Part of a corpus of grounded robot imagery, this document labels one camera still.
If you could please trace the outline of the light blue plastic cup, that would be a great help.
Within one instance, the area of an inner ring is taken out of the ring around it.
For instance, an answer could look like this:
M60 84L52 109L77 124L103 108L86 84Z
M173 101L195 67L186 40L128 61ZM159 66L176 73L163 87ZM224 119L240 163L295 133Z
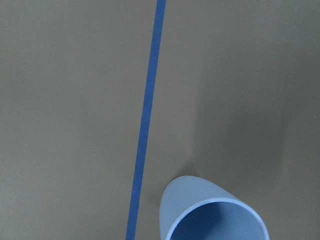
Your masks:
M258 213L218 185L185 175L165 188L159 208L162 240L268 240Z

